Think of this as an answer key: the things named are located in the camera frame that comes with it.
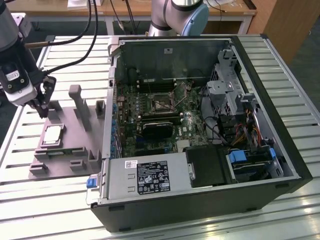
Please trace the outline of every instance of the power supply label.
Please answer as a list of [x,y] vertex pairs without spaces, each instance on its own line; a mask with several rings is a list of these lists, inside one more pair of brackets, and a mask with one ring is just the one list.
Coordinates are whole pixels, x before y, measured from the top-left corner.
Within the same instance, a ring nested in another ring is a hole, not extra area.
[[139,163],[136,171],[140,195],[170,191],[167,161]]

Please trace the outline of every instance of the green circuit board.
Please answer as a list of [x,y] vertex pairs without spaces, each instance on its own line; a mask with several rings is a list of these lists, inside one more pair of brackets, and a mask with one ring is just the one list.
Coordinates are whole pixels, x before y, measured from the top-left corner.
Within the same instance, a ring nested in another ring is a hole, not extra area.
[[[123,157],[134,157],[143,151],[177,153],[178,140],[189,140],[191,146],[208,144],[208,136],[198,110],[200,89],[189,87],[186,91],[187,84],[186,81],[180,82],[173,91],[167,93],[141,93],[134,86],[128,85],[117,88]],[[171,137],[145,140],[141,134],[139,117],[159,112],[179,113],[179,123],[173,125]]]

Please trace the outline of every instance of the slotted aluminum surface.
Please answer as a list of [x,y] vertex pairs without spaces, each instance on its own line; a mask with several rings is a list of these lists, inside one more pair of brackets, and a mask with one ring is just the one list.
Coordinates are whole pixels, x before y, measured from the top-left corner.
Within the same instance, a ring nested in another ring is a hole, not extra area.
[[[79,58],[91,42],[84,37],[68,46],[42,50],[47,69]],[[109,233],[86,204],[87,177],[45,181],[28,180],[44,120],[29,107],[18,108],[0,151],[0,239],[44,240],[164,240],[164,239],[317,239],[320,238],[320,126],[318,112],[288,68],[282,65],[268,41],[258,35],[241,36],[245,50],[300,150],[314,179],[263,209],[153,227],[128,233]],[[53,74],[57,78],[53,100],[62,106],[74,103],[70,84],[81,84],[89,105],[105,99],[109,65],[107,36],[99,36],[89,58],[80,65]]]

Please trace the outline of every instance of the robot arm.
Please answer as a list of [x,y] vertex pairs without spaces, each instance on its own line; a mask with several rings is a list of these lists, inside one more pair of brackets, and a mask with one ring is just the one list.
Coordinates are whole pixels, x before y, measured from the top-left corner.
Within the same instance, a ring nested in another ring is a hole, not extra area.
[[153,0],[149,36],[198,36],[208,17],[203,0]]
[[16,106],[28,104],[41,118],[47,117],[56,79],[38,69],[4,0],[0,0],[0,83],[11,103]]

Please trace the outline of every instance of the floor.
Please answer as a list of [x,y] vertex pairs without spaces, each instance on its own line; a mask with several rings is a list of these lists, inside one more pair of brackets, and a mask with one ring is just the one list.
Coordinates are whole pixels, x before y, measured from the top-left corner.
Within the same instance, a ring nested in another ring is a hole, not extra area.
[[[59,22],[41,22],[38,25],[39,30],[34,29],[27,38],[28,43],[41,42],[46,39],[48,35],[57,36],[76,36],[86,26],[85,22],[66,22],[62,24]],[[131,32],[131,24],[125,23],[125,31]],[[138,34],[144,34],[149,29],[148,22],[141,22],[138,28]],[[114,24],[115,34],[123,34],[122,30]],[[86,35],[94,34],[94,26],[90,26]],[[98,28],[99,35],[106,35],[106,26],[101,23]],[[41,49],[35,49],[32,51],[34,57],[37,59]],[[293,74],[296,76],[304,90],[307,92],[315,106],[320,110],[320,18],[317,20],[310,35],[304,41],[301,49],[298,51],[296,57],[289,66]],[[0,145],[2,144],[10,123],[16,112],[16,107],[10,104],[6,97],[0,93]]]

